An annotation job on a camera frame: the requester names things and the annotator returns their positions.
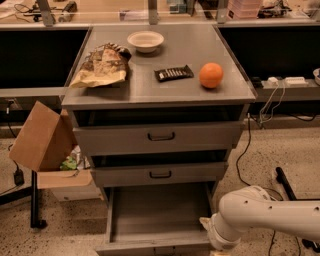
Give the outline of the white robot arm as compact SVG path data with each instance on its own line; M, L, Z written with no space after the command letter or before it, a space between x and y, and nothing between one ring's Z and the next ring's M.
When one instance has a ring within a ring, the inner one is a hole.
M273 201L260 186L248 186L225 194L218 212L200 217L213 252L231 256L250 228L264 228L320 242L319 201Z

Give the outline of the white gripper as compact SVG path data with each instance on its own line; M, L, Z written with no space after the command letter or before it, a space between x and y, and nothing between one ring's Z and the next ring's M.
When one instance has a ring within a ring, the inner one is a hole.
M207 231L207 235L210 235L210 224L211 224L211 219L208 217L200 217L199 222L203 226L203 228ZM210 256L214 256L214 251L210 252Z

